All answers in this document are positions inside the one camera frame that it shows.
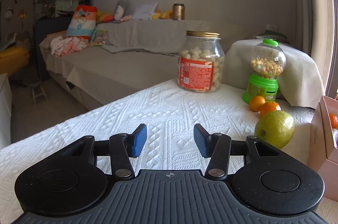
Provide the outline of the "large green pear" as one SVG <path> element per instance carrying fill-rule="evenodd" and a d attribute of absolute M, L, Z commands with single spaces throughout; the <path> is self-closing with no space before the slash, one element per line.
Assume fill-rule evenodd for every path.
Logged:
<path fill-rule="evenodd" d="M 285 111 L 271 111 L 260 117 L 254 135 L 272 146 L 282 149 L 293 138 L 293 117 Z"/>

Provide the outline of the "orange mandarin front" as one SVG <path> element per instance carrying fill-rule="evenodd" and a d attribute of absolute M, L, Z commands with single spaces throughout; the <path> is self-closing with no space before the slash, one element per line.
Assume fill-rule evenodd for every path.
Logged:
<path fill-rule="evenodd" d="M 334 113 L 329 113 L 329 121 L 331 125 L 332 133 L 338 130 L 338 117 Z"/>

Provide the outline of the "small orange kumquat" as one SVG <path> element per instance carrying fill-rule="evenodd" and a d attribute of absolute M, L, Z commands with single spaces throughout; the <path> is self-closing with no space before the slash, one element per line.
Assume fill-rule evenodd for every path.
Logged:
<path fill-rule="evenodd" d="M 260 108 L 266 103 L 263 96 L 254 96 L 249 102 L 249 107 L 253 112 L 259 112 Z"/>

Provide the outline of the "glass jar red label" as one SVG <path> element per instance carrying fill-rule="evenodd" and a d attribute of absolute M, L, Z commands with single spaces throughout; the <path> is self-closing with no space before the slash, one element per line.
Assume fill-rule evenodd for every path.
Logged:
<path fill-rule="evenodd" d="M 215 92 L 220 88 L 225 59 L 220 40 L 219 33 L 186 32 L 186 41 L 179 51 L 179 87 L 198 93 Z"/>

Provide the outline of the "green candy dispenser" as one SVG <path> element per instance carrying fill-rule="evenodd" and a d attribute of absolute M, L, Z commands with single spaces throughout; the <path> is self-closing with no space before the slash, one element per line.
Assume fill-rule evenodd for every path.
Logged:
<path fill-rule="evenodd" d="M 264 38 L 252 49 L 250 57 L 253 73 L 248 79 L 243 100 L 249 104 L 252 97 L 261 96 L 266 101 L 275 101 L 278 93 L 277 77 L 283 73 L 286 66 L 283 50 L 277 41 Z"/>

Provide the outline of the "pink cardboard box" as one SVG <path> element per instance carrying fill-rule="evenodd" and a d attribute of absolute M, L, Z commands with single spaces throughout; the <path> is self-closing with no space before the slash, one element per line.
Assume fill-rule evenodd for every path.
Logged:
<path fill-rule="evenodd" d="M 337 116 L 337 100 L 322 96 L 311 122 L 308 166 L 321 176 L 337 172 L 337 133 L 329 114 Z"/>

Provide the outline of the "colourful plush pillow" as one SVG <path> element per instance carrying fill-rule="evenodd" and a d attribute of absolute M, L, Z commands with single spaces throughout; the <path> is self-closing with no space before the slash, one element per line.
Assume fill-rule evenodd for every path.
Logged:
<path fill-rule="evenodd" d="M 79 5 L 75 9 L 71 22 L 66 31 L 66 37 L 84 38 L 91 41 L 96 30 L 97 8 Z"/>

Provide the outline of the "gold metal tin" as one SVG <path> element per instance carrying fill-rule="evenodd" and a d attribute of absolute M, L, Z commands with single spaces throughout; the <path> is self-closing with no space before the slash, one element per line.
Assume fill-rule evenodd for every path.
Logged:
<path fill-rule="evenodd" d="M 172 19 L 184 20 L 185 19 L 185 5 L 182 3 L 175 3 L 172 6 Z"/>

